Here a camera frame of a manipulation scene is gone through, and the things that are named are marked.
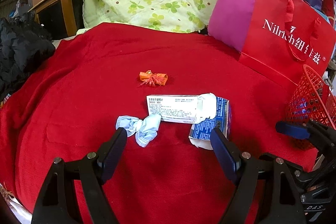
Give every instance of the red blanket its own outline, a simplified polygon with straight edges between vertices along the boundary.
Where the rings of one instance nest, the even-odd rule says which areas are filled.
[[[0,111],[0,181],[32,211],[53,158],[78,160],[96,151],[118,116],[148,115],[149,94],[224,97],[232,107],[231,139],[242,151],[270,152],[310,169],[316,150],[303,152],[274,130],[290,95],[237,58],[212,37],[123,24],[104,23],[62,41]],[[149,69],[168,74],[166,86],[139,87],[139,72]],[[162,122],[145,148],[128,138],[104,185],[121,224],[218,222],[234,187],[213,151],[191,145],[189,130]],[[90,223],[80,187],[77,193]],[[249,223],[255,213],[253,206]]]

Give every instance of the crumpled mask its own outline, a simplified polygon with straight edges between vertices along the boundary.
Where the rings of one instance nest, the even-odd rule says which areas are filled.
[[[160,126],[161,115],[151,114],[144,120],[132,116],[119,116],[115,128],[123,127],[127,137],[134,135],[135,140],[141,147],[146,147],[157,136]]]

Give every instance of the red ribbon handle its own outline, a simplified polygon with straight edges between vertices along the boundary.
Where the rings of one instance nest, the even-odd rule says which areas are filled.
[[[302,56],[304,56],[304,58],[300,57],[297,55],[297,53],[295,51],[297,51],[298,49],[295,49],[295,46],[293,46],[291,43],[289,43],[290,40],[290,33],[291,33],[291,28],[292,28],[292,24],[293,24],[293,16],[294,16],[294,2],[293,0],[287,0],[287,8],[286,8],[286,14],[285,14],[285,34],[287,37],[287,44],[288,47],[290,49],[290,52],[292,53],[292,55],[295,57],[295,59],[299,60],[299,61],[306,61],[308,59],[308,52],[306,54],[302,54]],[[309,41],[307,43],[308,46],[313,47],[314,42],[317,41],[319,34],[318,34],[318,29],[321,25],[321,21],[319,18],[316,18],[314,20],[314,24],[312,24],[310,26],[311,29],[311,34],[310,34],[310,38]]]

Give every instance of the red plastic basket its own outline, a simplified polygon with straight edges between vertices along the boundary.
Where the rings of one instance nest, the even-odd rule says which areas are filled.
[[[296,124],[303,124],[312,119],[335,128],[336,100],[329,90],[329,95],[323,104],[318,90],[326,85],[323,79],[308,65],[303,65],[303,75],[296,88],[288,107],[286,120]],[[308,150],[314,146],[308,140],[294,140],[296,146]]]

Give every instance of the wrapped candy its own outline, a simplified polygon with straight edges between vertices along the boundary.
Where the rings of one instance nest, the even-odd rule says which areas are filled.
[[[164,73],[152,73],[151,70],[140,72],[141,85],[165,85],[168,80],[168,75]]]

